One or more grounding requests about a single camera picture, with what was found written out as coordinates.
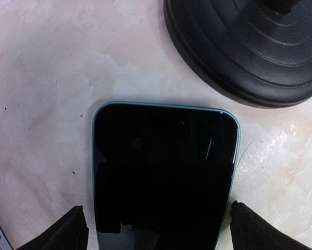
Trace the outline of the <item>teal phone black screen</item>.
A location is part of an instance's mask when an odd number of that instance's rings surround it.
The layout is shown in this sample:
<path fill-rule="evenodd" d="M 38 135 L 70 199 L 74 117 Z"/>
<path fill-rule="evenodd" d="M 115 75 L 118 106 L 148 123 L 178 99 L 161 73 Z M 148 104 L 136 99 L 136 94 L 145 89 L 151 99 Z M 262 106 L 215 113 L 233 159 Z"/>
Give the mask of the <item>teal phone black screen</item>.
<path fill-rule="evenodd" d="M 112 102 L 93 122 L 100 249 L 214 249 L 240 126 L 213 108 Z"/>

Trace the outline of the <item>black pole phone stand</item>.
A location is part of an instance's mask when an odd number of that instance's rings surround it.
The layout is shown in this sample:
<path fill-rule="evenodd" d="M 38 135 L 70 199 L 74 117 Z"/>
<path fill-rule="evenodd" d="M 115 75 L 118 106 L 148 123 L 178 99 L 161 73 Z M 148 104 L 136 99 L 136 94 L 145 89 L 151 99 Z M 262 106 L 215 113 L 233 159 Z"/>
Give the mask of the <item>black pole phone stand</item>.
<path fill-rule="evenodd" d="M 312 97 L 312 1 L 164 1 L 180 56 L 209 86 L 250 106 Z"/>

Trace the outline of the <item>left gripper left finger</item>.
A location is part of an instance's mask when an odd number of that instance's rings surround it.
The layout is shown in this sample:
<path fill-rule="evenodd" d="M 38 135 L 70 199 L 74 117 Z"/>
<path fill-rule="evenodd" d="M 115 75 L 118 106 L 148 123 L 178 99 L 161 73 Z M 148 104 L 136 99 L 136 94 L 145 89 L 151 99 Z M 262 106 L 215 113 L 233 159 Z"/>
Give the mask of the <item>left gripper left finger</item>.
<path fill-rule="evenodd" d="M 20 250 L 87 249 L 89 229 L 83 207 L 75 206 L 42 234 L 19 247 Z"/>

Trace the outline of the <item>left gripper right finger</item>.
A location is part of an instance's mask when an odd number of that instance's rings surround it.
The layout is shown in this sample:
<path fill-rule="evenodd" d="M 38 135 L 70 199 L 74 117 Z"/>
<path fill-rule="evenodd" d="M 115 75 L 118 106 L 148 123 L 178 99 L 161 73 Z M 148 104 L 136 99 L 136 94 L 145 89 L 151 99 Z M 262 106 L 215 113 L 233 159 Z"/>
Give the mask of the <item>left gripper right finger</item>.
<path fill-rule="evenodd" d="M 280 232 L 244 203 L 234 201 L 230 223 L 234 250 L 309 249 Z"/>

